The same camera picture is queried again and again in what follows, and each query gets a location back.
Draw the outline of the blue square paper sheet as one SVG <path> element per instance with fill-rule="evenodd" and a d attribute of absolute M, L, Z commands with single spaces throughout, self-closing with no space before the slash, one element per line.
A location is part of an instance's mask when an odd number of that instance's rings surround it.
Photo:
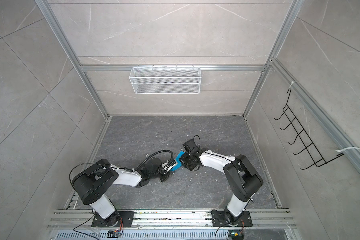
<path fill-rule="evenodd" d="M 178 168 L 180 168 L 182 166 L 182 163 L 180 161 L 181 156 L 184 154 L 185 152 L 180 151 L 179 154 L 177 155 L 177 157 L 175 158 L 176 164 L 172 166 L 172 168 L 170 169 L 170 171 L 176 171 Z"/>

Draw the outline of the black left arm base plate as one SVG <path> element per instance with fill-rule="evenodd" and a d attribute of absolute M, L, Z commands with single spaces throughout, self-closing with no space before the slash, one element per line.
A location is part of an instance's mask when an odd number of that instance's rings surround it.
<path fill-rule="evenodd" d="M 116 211 L 108 218 L 102 219 L 98 213 L 95 213 L 91 227 L 99 228 L 119 228 L 123 224 L 124 228 L 130 228 L 134 219 L 133 211 Z"/>

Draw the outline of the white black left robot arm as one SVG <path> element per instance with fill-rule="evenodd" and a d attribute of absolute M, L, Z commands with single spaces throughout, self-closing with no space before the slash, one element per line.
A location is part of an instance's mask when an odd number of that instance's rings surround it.
<path fill-rule="evenodd" d="M 180 166 L 181 163 L 175 159 L 162 162 L 159 158 L 152 157 L 140 169 L 128 170 L 102 159 L 70 179 L 70 183 L 83 204 L 91 206 L 105 220 L 117 212 L 114 204 L 106 196 L 106 191 L 112 185 L 141 188 L 151 179 L 159 178 L 164 182 L 169 178 L 171 170 Z"/>

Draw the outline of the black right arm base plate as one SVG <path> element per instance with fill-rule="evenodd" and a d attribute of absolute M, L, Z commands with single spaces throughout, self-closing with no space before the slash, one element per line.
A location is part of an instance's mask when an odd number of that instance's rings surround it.
<path fill-rule="evenodd" d="M 224 211 L 212 210 L 212 222 L 214 227 L 252 227 L 250 212 L 243 211 L 238 217 L 233 216 L 227 209 Z"/>

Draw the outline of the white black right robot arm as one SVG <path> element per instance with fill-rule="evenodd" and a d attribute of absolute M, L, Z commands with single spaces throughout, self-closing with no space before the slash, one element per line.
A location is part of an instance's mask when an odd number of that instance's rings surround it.
<path fill-rule="evenodd" d="M 225 156 L 208 149 L 201 149 L 194 140 L 183 144 L 185 153 L 180 157 L 182 165 L 193 171 L 197 166 L 209 167 L 224 173 L 233 192 L 225 213 L 230 221 L 237 220 L 246 210 L 264 180 L 244 155 Z"/>

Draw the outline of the aluminium front rail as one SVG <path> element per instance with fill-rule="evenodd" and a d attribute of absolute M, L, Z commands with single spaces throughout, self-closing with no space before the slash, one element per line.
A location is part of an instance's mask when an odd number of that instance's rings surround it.
<path fill-rule="evenodd" d="M 252 227 L 214 227 L 212 210 L 119 210 L 135 212 L 132 226 L 127 230 L 216 230 L 224 229 L 295 229 L 296 224 L 288 209 L 250 209 Z M 117 230 L 119 228 L 91 227 L 92 210 L 56 210 L 46 230 Z"/>

